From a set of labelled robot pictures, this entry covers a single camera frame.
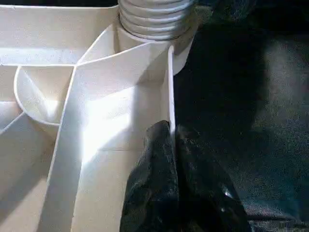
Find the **compartment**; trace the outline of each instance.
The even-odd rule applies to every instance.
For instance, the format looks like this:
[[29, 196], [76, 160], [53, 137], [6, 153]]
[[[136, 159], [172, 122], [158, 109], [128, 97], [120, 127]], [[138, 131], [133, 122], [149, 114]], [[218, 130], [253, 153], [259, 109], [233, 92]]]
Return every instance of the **compartment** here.
[[53, 141], [22, 113], [0, 133], [0, 231], [33, 232], [39, 222]]
[[119, 230], [146, 129], [173, 131], [172, 73], [172, 48], [152, 43], [77, 67], [38, 231]]
[[20, 156], [14, 159], [14, 162], [18, 162], [19, 165], [22, 161], [27, 165], [24, 166], [24, 171], [20, 173], [12, 187], [0, 199], [1, 232], [36, 231], [46, 194], [52, 151], [53, 146], [39, 157], [27, 157], [26, 160]]
[[16, 73], [14, 90], [20, 107], [35, 121], [58, 126], [73, 66], [28, 66]]
[[0, 64], [76, 64], [117, 13], [117, 6], [1, 6]]
[[0, 134], [20, 113], [14, 96], [16, 66], [0, 66]]
[[78, 63], [111, 56], [143, 43], [126, 32], [116, 19], [99, 35]]

